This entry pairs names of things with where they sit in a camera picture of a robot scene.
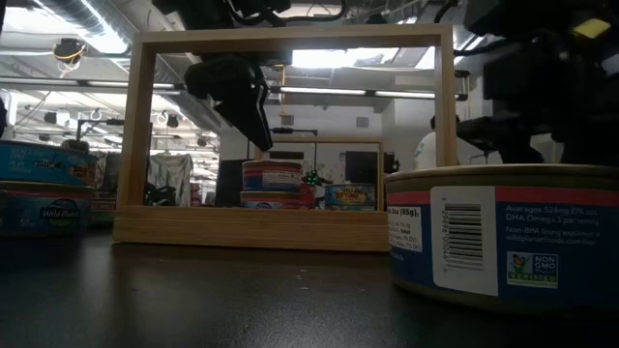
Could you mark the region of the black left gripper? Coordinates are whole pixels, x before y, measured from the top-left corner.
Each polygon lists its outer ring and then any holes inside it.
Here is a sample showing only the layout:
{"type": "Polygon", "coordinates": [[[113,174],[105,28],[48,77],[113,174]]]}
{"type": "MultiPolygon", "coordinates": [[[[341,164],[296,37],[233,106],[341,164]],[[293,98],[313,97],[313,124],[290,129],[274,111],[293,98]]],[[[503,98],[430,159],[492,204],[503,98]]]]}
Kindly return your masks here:
{"type": "Polygon", "coordinates": [[[264,102],[270,91],[260,67],[237,54],[221,54],[191,65],[185,72],[189,94],[220,102],[215,110],[259,150],[273,147],[264,102]]]}

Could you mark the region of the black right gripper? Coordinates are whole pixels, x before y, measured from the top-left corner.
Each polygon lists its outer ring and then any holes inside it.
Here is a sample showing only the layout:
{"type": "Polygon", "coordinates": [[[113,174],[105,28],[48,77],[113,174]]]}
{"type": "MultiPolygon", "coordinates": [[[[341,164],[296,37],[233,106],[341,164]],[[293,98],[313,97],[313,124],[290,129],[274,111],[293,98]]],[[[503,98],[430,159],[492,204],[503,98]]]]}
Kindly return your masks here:
{"type": "Polygon", "coordinates": [[[457,124],[457,137],[503,163],[543,163],[531,138],[562,144],[564,164],[619,164],[619,72],[593,40],[542,31],[484,65],[490,117],[457,124]]]}

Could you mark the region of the gold lid tuna can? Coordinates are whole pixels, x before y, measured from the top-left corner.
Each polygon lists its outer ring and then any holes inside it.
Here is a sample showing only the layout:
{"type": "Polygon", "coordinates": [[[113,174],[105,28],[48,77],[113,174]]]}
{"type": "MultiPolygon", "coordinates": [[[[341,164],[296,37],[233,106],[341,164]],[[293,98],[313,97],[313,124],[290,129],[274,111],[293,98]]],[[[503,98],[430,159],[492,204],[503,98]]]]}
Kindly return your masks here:
{"type": "Polygon", "coordinates": [[[302,165],[293,161],[250,160],[242,164],[245,191],[299,192],[302,165]]]}

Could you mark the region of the white lid tuna can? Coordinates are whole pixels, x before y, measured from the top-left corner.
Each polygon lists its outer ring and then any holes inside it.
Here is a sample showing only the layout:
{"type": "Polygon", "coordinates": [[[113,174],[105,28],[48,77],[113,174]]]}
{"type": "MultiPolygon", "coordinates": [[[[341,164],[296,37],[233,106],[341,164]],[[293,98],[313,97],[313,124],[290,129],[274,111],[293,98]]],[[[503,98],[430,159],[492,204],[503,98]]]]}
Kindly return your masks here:
{"type": "Polygon", "coordinates": [[[619,319],[619,168],[438,167],[385,184],[400,287],[495,312],[619,319]]]}

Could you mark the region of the wooden slatted shelf rack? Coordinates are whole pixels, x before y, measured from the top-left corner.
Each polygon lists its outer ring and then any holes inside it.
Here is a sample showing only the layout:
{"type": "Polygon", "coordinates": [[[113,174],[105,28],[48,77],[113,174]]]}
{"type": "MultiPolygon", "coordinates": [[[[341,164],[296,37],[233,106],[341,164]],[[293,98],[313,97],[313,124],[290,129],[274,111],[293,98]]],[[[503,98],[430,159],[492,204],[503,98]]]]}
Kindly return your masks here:
{"type": "Polygon", "coordinates": [[[453,27],[380,24],[138,33],[133,37],[113,238],[117,242],[211,247],[377,251],[389,248],[388,216],[376,212],[147,206],[150,111],[160,53],[314,48],[435,49],[436,162],[457,162],[453,27]]]}

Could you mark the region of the teal blue tuna can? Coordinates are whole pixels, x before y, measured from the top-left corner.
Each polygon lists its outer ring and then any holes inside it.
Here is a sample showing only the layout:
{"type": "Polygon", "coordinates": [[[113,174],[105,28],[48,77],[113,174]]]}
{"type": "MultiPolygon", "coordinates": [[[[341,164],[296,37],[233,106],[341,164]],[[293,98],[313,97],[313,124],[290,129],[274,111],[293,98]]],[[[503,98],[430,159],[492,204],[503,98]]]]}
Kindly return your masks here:
{"type": "Polygon", "coordinates": [[[371,184],[340,184],[325,187],[325,209],[341,211],[374,211],[375,188],[371,184]]]}
{"type": "Polygon", "coordinates": [[[77,150],[0,140],[0,180],[92,187],[98,158],[77,150]]]}

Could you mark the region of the blue Wild Planet can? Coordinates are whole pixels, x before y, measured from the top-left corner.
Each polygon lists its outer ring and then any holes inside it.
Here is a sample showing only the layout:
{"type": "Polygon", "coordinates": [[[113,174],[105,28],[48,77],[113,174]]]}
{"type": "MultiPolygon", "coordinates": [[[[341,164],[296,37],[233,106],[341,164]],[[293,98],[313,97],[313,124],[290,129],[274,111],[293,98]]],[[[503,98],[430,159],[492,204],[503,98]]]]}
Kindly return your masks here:
{"type": "Polygon", "coordinates": [[[0,181],[0,236],[82,235],[92,199],[90,187],[0,181]]]}

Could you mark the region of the black light bar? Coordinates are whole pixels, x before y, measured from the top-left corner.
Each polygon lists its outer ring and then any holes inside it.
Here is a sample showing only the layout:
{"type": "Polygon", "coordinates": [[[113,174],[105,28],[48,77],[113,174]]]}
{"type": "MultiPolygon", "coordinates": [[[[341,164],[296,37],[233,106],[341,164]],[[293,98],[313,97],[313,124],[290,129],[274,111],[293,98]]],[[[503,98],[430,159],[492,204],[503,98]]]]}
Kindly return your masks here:
{"type": "Polygon", "coordinates": [[[318,136],[318,130],[302,130],[302,129],[293,129],[290,127],[271,128],[270,131],[273,134],[311,133],[314,136],[318,136]]]}

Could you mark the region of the person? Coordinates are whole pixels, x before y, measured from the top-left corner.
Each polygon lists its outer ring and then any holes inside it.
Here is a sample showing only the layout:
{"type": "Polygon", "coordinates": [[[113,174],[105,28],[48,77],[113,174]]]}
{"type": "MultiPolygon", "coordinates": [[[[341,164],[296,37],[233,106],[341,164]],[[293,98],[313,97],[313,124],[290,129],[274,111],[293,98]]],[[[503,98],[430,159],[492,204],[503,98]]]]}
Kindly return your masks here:
{"type": "Polygon", "coordinates": [[[430,119],[430,132],[419,142],[413,157],[413,168],[425,170],[436,167],[436,119],[430,119]]]}
{"type": "Polygon", "coordinates": [[[334,182],[321,177],[316,169],[308,171],[303,177],[302,182],[310,186],[324,187],[326,185],[332,185],[334,182]]]}

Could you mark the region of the grey hanging cloth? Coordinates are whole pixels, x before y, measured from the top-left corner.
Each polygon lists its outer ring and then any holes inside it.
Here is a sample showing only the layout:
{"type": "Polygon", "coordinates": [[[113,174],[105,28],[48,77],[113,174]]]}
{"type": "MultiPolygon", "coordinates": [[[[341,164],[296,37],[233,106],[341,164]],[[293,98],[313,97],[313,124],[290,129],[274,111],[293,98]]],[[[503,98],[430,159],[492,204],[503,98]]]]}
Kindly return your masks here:
{"type": "Polygon", "coordinates": [[[147,182],[156,189],[174,188],[176,205],[189,207],[192,202],[192,169],[190,155],[153,155],[150,157],[147,182]]]}

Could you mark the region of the long ceiling tube light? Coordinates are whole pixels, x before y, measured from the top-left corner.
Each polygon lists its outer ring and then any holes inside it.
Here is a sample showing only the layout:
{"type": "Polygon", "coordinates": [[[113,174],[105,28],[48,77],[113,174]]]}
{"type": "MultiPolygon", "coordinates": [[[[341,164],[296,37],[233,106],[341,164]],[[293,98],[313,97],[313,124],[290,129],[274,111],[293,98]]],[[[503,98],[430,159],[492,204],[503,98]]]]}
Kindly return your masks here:
{"type": "MultiPolygon", "coordinates": [[[[38,77],[12,77],[0,76],[0,83],[38,85],[38,86],[80,86],[80,87],[102,87],[102,88],[127,88],[128,81],[111,80],[88,80],[88,79],[64,79],[64,78],[38,78],[38,77]]],[[[183,83],[161,83],[153,84],[155,90],[180,91],[185,90],[183,83]]]]}
{"type": "Polygon", "coordinates": [[[270,91],[277,94],[347,96],[385,99],[433,100],[435,98],[435,94],[431,92],[338,89],[296,86],[271,86],[270,91]]]}

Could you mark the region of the black metal gantry frame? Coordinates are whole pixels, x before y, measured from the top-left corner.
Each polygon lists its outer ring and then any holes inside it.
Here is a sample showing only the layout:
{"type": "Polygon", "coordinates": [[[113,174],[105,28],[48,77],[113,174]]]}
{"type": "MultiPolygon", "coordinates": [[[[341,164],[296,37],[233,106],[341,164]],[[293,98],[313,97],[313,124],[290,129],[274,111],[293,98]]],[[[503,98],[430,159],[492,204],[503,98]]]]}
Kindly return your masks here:
{"type": "Polygon", "coordinates": [[[75,140],[81,141],[84,136],[90,136],[93,132],[94,137],[102,137],[104,142],[110,142],[114,144],[122,143],[121,132],[111,132],[101,128],[101,125],[110,127],[123,127],[124,121],[121,119],[82,119],[77,121],[77,128],[75,134],[75,140]]]}

